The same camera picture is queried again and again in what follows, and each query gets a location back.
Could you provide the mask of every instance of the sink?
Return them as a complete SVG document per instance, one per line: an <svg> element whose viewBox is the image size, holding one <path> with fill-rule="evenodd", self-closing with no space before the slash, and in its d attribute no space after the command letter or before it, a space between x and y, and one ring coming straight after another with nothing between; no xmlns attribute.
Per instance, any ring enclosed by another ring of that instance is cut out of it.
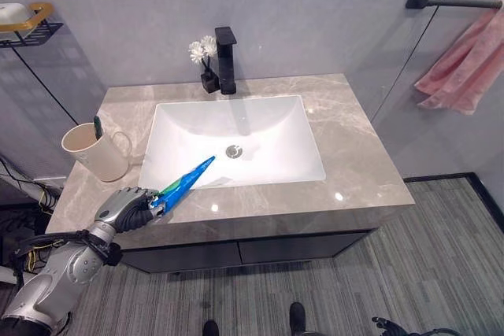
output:
<svg viewBox="0 0 504 336"><path fill-rule="evenodd" d="M301 96L158 104L139 186L162 190L212 155L198 188L325 179Z"/></svg>

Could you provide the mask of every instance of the soap dish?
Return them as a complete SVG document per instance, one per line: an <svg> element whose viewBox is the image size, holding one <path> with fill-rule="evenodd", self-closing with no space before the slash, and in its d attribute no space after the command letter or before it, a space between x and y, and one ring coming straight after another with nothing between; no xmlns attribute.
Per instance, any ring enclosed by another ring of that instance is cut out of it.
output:
<svg viewBox="0 0 504 336"><path fill-rule="evenodd" d="M50 3L32 3L30 9L35 12L31 18L22 23L0 24L0 32L11 32L17 39L0 40L1 48L40 46L63 25L50 23L47 17L54 12Z"/></svg>

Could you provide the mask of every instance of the black towel bar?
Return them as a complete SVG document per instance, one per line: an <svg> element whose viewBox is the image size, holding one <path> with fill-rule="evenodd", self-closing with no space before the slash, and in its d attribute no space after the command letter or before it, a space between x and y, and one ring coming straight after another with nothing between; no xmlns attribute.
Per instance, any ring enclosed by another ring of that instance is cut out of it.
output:
<svg viewBox="0 0 504 336"><path fill-rule="evenodd" d="M407 9L423 9L430 6L475 7L501 9L502 1L482 2L478 0L408 0Z"/></svg>

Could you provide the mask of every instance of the black shoe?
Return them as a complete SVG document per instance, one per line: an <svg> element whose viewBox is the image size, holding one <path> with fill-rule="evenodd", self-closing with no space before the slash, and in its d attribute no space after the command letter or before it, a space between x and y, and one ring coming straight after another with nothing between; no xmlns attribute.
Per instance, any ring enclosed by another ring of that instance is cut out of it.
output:
<svg viewBox="0 0 504 336"><path fill-rule="evenodd" d="M203 326L203 336L219 336L219 327L213 320L207 320Z"/></svg>
<svg viewBox="0 0 504 336"><path fill-rule="evenodd" d="M299 302L294 302L289 308L289 324L291 325L291 334L306 331L305 308Z"/></svg>

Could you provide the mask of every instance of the pink towel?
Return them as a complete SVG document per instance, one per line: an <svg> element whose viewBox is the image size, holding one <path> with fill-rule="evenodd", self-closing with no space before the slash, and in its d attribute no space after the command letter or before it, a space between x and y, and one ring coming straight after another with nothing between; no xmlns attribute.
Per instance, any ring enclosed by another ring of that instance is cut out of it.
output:
<svg viewBox="0 0 504 336"><path fill-rule="evenodd" d="M432 66L415 87L430 94L422 108L471 115L504 70L504 7L485 12Z"/></svg>

